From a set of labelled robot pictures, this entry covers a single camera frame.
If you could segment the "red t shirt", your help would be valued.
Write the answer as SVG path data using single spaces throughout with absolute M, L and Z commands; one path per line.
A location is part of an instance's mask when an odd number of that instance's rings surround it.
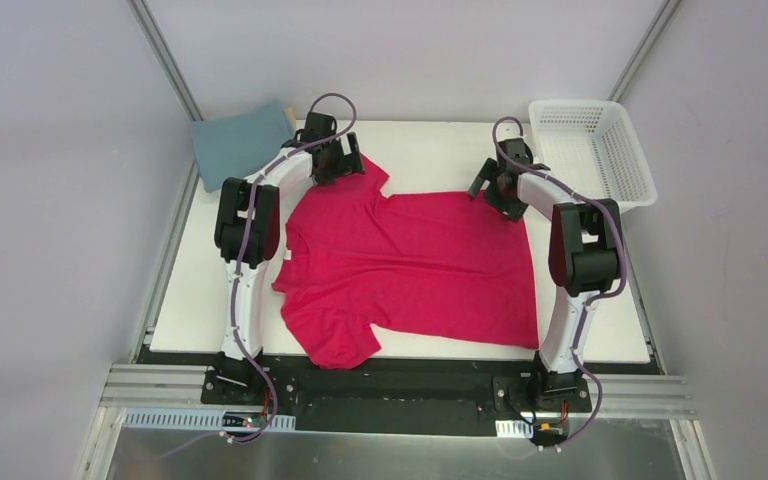
M 286 224 L 274 291 L 319 367 L 377 353 L 376 330 L 536 348 L 538 302 L 524 221 L 460 192 L 385 195 L 388 174 L 311 188 Z

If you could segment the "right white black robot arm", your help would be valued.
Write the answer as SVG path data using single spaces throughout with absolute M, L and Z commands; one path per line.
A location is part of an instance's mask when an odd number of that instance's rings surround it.
M 509 220 L 521 219 L 528 208 L 549 220 L 548 267 L 556 286 L 549 329 L 530 375 L 512 383 L 503 398 L 520 411 L 559 411 L 588 399 L 585 338 L 598 303 L 621 293 L 627 282 L 620 207 L 553 177 L 521 138 L 495 147 L 495 158 L 485 161 L 468 194 L 483 195 Z

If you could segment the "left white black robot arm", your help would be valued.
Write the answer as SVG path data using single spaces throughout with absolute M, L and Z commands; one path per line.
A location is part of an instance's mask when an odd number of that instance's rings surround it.
M 226 264 L 229 306 L 213 369 L 239 403 L 253 404 L 265 390 L 253 360 L 263 347 L 263 289 L 280 243 L 283 196 L 300 183 L 331 185 L 364 172 L 351 128 L 339 129 L 334 116 L 310 111 L 273 160 L 245 178 L 224 181 L 214 243 Z

